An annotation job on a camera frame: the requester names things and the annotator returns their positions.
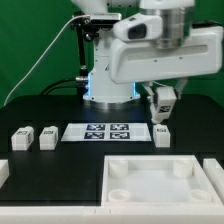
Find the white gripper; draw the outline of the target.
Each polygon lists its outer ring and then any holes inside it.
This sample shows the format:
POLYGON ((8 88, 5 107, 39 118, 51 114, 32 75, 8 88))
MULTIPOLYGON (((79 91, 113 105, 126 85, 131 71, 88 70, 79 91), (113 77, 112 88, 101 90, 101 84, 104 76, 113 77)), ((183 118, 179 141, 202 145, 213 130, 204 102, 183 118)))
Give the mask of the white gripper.
MULTIPOLYGON (((116 38, 110 49, 110 78, 117 84, 215 74, 222 67, 223 29, 192 29, 183 42, 171 40, 123 42, 116 38)), ((177 82, 178 98, 187 79, 177 82)), ((150 100, 154 92, 142 84, 150 100)))

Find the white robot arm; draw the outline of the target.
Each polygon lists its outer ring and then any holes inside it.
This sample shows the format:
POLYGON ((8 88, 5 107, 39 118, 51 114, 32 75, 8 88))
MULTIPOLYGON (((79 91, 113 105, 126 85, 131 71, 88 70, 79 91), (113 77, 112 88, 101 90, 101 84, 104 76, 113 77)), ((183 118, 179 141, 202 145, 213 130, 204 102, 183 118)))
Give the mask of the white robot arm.
POLYGON ((214 74, 224 29, 192 23, 195 0, 71 0, 83 13, 94 65, 83 101, 109 108, 139 99, 137 83, 214 74))

